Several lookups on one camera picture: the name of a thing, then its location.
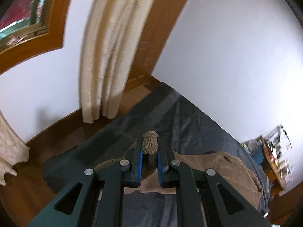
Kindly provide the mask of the black bed sheet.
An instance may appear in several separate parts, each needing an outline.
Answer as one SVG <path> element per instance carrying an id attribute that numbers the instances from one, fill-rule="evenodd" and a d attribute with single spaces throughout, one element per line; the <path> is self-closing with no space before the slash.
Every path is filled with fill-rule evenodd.
<path id="1" fill-rule="evenodd" d="M 167 148 L 181 155 L 226 152 L 240 158 L 263 187 L 258 212 L 267 210 L 268 178 L 260 166 L 229 133 L 166 84 L 159 85 L 82 145 L 47 160 L 43 172 L 47 185 L 58 193 L 87 168 L 121 157 L 147 131 L 157 132 Z"/>

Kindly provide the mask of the cluttered wooden desk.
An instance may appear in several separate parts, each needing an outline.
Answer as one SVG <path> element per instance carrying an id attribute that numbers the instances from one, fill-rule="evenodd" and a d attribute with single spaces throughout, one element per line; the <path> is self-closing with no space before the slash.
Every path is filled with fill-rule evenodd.
<path id="1" fill-rule="evenodd" d="M 265 136 L 243 142 L 241 146 L 260 165 L 269 179 L 271 196 L 276 196 L 286 190 L 287 183 L 292 177 L 292 167 L 288 159 L 283 159 L 283 153 L 288 150 L 285 147 L 270 147 Z"/>

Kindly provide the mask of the lace curtain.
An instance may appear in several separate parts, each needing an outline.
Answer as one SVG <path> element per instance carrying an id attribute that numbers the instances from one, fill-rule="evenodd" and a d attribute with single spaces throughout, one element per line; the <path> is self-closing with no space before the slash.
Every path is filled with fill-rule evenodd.
<path id="1" fill-rule="evenodd" d="M 5 174 L 16 176 L 13 166 L 27 162 L 30 148 L 15 134 L 1 113 L 0 116 L 0 158 L 1 158 L 1 186 L 6 186 Z"/>

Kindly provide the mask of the wood framed window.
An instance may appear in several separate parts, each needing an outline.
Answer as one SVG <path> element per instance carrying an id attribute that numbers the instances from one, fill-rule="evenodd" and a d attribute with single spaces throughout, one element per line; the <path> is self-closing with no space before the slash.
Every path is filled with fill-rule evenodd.
<path id="1" fill-rule="evenodd" d="M 1 0 L 1 73 L 63 47 L 71 0 Z"/>

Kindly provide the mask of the beige curtain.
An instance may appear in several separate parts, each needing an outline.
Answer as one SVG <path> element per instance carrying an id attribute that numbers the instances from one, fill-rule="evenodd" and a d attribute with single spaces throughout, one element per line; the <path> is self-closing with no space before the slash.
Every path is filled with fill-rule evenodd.
<path id="1" fill-rule="evenodd" d="M 83 122 L 117 116 L 154 0 L 94 0 L 81 50 Z"/>

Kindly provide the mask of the wooden door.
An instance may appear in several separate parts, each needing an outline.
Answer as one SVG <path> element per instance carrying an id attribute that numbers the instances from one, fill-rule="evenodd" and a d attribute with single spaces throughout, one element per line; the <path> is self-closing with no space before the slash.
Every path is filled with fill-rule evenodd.
<path id="1" fill-rule="evenodd" d="M 141 34 L 125 92 L 152 82 L 151 74 L 187 0 L 154 0 Z"/>

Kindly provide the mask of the metal frame on desk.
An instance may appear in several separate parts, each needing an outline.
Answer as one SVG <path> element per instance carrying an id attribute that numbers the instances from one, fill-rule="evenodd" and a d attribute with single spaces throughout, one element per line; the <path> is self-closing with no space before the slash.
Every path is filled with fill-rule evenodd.
<path id="1" fill-rule="evenodd" d="M 278 146 L 285 147 L 287 150 L 292 150 L 290 138 L 287 135 L 284 127 L 279 125 L 275 127 L 265 136 L 266 143 L 272 148 L 278 148 Z"/>

